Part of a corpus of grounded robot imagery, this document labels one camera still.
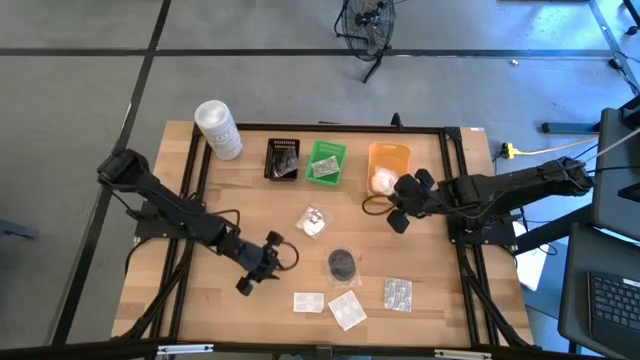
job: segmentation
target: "white container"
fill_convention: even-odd
[[[218,100],[204,102],[196,109],[194,118],[218,158],[233,160],[242,154],[240,133],[225,103]]]

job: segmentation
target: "keyboard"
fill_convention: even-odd
[[[588,273],[591,337],[622,355],[640,352],[640,281]]]

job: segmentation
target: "white cable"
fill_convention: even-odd
[[[623,142],[625,142],[625,141],[629,140],[631,137],[633,137],[634,135],[636,135],[636,134],[637,134],[637,133],[639,133],[639,132],[640,132],[640,127],[639,127],[639,128],[637,128],[635,131],[633,131],[631,134],[629,134],[629,135],[627,135],[627,136],[623,137],[622,139],[620,139],[620,140],[616,141],[615,143],[613,143],[613,144],[609,145],[606,149],[604,149],[604,150],[600,151],[599,153],[595,154],[595,155],[594,155],[594,156],[592,156],[589,160],[585,161],[585,163],[588,163],[589,161],[591,161],[591,160],[593,160],[593,159],[595,159],[595,158],[597,158],[597,157],[599,157],[599,156],[604,155],[604,154],[605,154],[605,153],[607,153],[609,150],[611,150],[611,149],[613,149],[614,147],[616,147],[616,146],[618,146],[618,145],[622,144]]]

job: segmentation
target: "black basket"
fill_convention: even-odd
[[[267,142],[267,158],[264,162],[264,177],[272,181],[293,181],[298,178],[298,169],[281,177],[274,174],[273,164],[280,161],[282,154],[291,148],[296,150],[296,156],[300,160],[300,140],[298,139],[269,139]]]

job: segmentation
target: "fan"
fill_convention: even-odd
[[[342,18],[342,31],[337,30]],[[396,18],[393,0],[344,0],[333,30],[343,37],[349,49],[360,60],[375,61],[364,77],[366,84],[380,67],[382,57],[391,49],[389,42]]]

